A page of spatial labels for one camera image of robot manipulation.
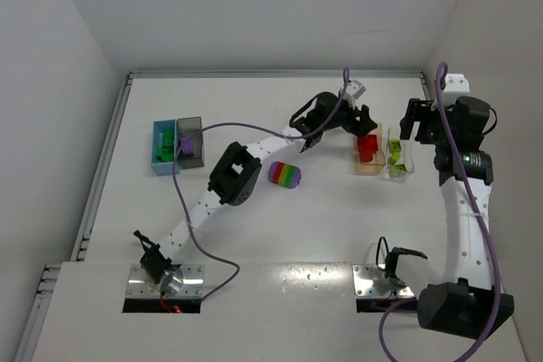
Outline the red rounded lego brick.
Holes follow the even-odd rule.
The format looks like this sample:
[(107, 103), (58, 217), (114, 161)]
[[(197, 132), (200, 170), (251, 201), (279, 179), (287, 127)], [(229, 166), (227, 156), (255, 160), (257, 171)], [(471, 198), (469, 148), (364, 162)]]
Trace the red rounded lego brick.
[(357, 151), (361, 164), (374, 164), (378, 153), (378, 137), (368, 134), (356, 140)]

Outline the lime green lego bricks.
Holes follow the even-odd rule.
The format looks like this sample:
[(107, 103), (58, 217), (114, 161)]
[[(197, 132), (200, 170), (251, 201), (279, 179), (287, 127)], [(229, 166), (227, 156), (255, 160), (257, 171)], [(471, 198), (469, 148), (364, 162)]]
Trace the lime green lego bricks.
[(389, 164), (395, 165), (401, 159), (401, 155), (402, 155), (401, 140), (389, 139), (388, 149), (389, 149)]

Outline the multicolour lego tower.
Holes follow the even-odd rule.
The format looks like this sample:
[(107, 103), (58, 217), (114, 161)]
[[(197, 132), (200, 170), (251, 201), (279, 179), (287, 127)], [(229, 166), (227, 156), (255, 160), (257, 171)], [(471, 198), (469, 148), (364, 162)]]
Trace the multicolour lego tower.
[(296, 188), (300, 184), (301, 178), (299, 167), (280, 161), (273, 162), (267, 173), (267, 180), (270, 183), (288, 189)]

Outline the purple rounded lego brick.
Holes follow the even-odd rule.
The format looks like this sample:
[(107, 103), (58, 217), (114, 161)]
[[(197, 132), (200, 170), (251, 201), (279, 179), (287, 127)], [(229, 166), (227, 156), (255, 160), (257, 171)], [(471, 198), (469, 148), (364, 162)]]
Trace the purple rounded lego brick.
[(192, 158), (196, 153), (195, 141), (192, 137), (184, 137), (180, 140), (179, 155), (183, 158)]

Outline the green square lego brick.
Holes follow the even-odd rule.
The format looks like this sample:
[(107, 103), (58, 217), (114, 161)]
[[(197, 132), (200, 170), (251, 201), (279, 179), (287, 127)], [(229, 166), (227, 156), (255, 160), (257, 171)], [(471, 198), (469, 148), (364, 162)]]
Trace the green square lego brick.
[(164, 129), (162, 132), (161, 148), (163, 150), (172, 150), (175, 145), (175, 131), (173, 129)]

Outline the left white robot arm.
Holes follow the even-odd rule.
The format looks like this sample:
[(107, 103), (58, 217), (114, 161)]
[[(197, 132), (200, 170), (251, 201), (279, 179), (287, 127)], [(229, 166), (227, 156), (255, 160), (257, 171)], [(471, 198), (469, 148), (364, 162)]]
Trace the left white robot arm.
[(235, 268), (231, 276), (214, 288), (213, 292), (237, 277), (239, 264), (204, 249), (195, 232), (225, 207), (236, 207), (245, 203), (255, 189), (264, 162), (272, 155), (293, 151), (303, 153), (317, 145), (324, 132), (336, 128), (354, 136), (366, 136), (375, 130), (378, 124), (371, 119), (366, 105), (358, 108), (352, 98), (346, 97), (345, 92), (341, 91), (337, 94), (321, 92), (314, 96), (291, 116), (288, 126), (280, 132), (238, 122), (225, 122), (210, 125), (208, 128), (215, 129), (220, 126), (245, 126), (270, 136), (249, 145), (231, 142), (211, 171), (207, 190), (198, 204), (189, 210), (184, 198), (180, 198), (185, 220), (168, 237), (160, 242), (152, 242), (140, 231), (134, 232), (144, 249), (140, 265), (153, 286), (162, 294), (174, 292), (174, 279), (181, 271), (182, 264), (182, 261), (175, 257), (184, 250), (189, 241), (193, 242), (204, 256)]

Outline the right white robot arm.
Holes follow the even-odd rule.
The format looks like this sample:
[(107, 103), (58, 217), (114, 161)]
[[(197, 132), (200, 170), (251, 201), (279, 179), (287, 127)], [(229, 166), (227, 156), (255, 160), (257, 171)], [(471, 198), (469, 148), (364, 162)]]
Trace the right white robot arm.
[(493, 177), (491, 157), (480, 146), (487, 134), (486, 124), (493, 113), (486, 102), (459, 97), (445, 107), (450, 125), (446, 131), (435, 103), (413, 98), (400, 122), (400, 137), (435, 147), (434, 166), (445, 202), (445, 269), (433, 269), (428, 257), (411, 249), (396, 248), (387, 260), (390, 278), (406, 284), (417, 299), (419, 325), (459, 337), (487, 338), (495, 299), (496, 330), (514, 311), (511, 295), (495, 295), (490, 253), (484, 242), (481, 221), (488, 219)]

